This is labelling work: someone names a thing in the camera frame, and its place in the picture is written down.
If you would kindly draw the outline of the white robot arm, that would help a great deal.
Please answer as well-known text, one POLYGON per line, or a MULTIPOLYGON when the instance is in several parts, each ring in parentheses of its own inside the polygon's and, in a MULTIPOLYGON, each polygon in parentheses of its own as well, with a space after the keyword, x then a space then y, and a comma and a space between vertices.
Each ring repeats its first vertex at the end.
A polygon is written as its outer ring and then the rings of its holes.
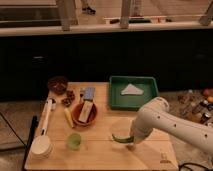
POLYGON ((213 128, 181 119, 168 111, 169 103, 162 97, 144 104, 131 123, 130 135, 136 142, 141 142, 156 128, 213 156, 213 128))

